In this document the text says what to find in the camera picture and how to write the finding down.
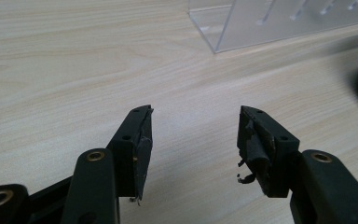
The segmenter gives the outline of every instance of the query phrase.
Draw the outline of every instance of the black plastic part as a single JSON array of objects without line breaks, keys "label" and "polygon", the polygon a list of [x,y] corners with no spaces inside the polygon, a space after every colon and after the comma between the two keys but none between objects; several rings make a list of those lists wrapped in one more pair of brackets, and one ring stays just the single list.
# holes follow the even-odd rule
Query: black plastic part
[{"label": "black plastic part", "polygon": [[358,223],[358,182],[338,158],[306,150],[298,168],[317,223]]},{"label": "black plastic part", "polygon": [[31,217],[28,223],[59,223],[72,177],[68,177],[30,196]]},{"label": "black plastic part", "polygon": [[77,159],[62,224],[119,223],[112,153],[89,150]]},{"label": "black plastic part", "polygon": [[0,186],[0,224],[24,223],[29,217],[29,197],[23,185]]},{"label": "black plastic part", "polygon": [[153,146],[150,105],[133,109],[106,147],[115,161],[118,197],[142,200]]},{"label": "black plastic part", "polygon": [[237,146],[242,161],[256,176],[270,198],[285,198],[294,172],[291,161],[298,155],[299,140],[266,112],[241,107]]}]

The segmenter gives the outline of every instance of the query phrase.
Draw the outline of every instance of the wooden table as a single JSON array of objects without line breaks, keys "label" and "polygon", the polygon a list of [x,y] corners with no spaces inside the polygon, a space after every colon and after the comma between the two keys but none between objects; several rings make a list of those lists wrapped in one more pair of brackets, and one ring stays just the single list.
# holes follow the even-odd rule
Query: wooden table
[{"label": "wooden table", "polygon": [[35,193],[151,104],[141,206],[122,223],[291,223],[289,199],[241,185],[241,105],[338,156],[358,179],[358,25],[212,54],[187,1],[0,1],[0,185]]}]

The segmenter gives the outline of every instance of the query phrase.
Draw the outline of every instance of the wood grain surface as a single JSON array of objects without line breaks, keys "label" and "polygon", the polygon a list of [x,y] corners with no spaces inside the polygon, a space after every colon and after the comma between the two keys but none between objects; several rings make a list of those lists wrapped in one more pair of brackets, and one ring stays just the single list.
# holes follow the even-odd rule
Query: wood grain surface
[{"label": "wood grain surface", "polygon": [[241,105],[338,156],[358,180],[358,25],[212,54],[185,0],[0,0],[0,185],[35,193],[151,104],[141,206],[122,223],[293,223],[236,175]]}]

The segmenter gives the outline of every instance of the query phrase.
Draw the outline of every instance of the clear acrylic stand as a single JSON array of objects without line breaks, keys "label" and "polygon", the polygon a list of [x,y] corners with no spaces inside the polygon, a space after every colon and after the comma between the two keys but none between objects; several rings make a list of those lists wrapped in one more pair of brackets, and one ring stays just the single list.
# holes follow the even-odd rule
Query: clear acrylic stand
[{"label": "clear acrylic stand", "polygon": [[189,15],[213,52],[358,23],[358,0],[190,0]]}]

